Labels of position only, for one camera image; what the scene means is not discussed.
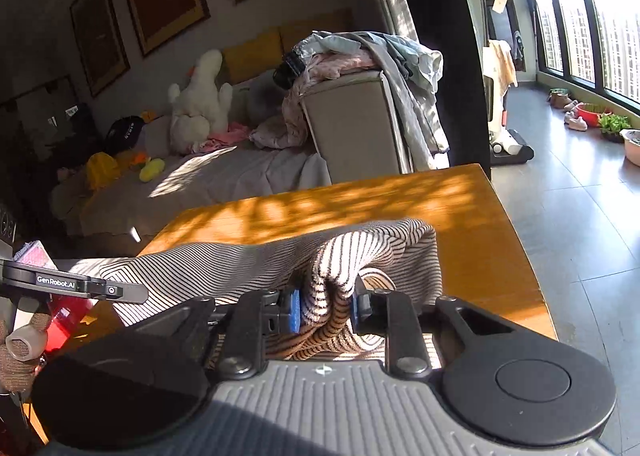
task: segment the pink cloth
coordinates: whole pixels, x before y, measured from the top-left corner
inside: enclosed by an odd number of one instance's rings
[[[224,147],[233,146],[234,144],[247,140],[250,133],[251,129],[247,126],[232,122],[229,124],[227,131],[212,133],[204,142],[193,144],[191,153],[211,153]]]
[[[378,68],[369,50],[359,49],[355,54],[318,54],[311,58],[305,71],[293,83],[291,90],[282,101],[282,116],[287,128],[285,134],[273,133],[269,120],[251,133],[251,140],[261,147],[284,149],[302,146],[308,136],[305,116],[300,106],[303,95],[309,88],[326,79],[337,79],[340,75],[352,74],[360,70]]]

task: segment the striped cloth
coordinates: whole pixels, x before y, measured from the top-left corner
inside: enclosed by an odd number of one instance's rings
[[[144,305],[114,304],[130,325],[200,295],[226,305],[244,292],[281,289],[300,270],[305,273],[300,333],[270,337],[270,357],[379,352],[382,338],[351,330],[350,299],[358,274],[367,288],[399,290],[416,305],[434,303],[442,294],[435,230],[414,219],[338,227],[263,245],[189,243],[118,261],[100,275],[148,288]]]

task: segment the wooden table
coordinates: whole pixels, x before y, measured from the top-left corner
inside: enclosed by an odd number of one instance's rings
[[[266,243],[330,227],[405,217],[425,220],[436,229],[446,293],[556,338],[529,260],[479,165],[187,210],[141,255],[182,243]]]

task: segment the green plant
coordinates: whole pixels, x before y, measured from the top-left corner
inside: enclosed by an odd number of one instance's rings
[[[615,113],[603,113],[598,117],[598,124],[606,133],[620,133],[623,129],[631,127],[628,117]]]

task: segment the window frame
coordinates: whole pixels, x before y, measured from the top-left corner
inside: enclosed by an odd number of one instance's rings
[[[558,72],[549,68],[546,65],[546,57],[544,52],[544,43],[541,32],[540,16],[538,14],[535,0],[527,0],[529,5],[529,11],[531,12],[532,20],[535,23],[536,29],[536,41],[538,52],[538,69],[544,74],[551,75],[553,77],[561,78],[567,82],[578,85],[582,88],[592,91],[628,110],[640,115],[640,103],[629,99],[628,97],[614,92],[605,87],[605,74],[604,74],[604,61],[603,61],[603,49],[602,41],[600,37],[600,25],[598,23],[598,14],[596,12],[595,4],[593,0],[584,0],[584,6],[587,13],[587,21],[590,29],[591,49],[593,51],[593,68],[595,82],[589,82],[580,77],[575,77],[571,74],[571,62],[569,58],[569,47],[567,42],[566,28],[564,25],[564,19],[562,17],[562,11],[560,8],[560,0],[552,0],[554,14],[556,16],[556,25],[558,26],[558,38],[560,41],[560,52],[562,57],[563,72]]]

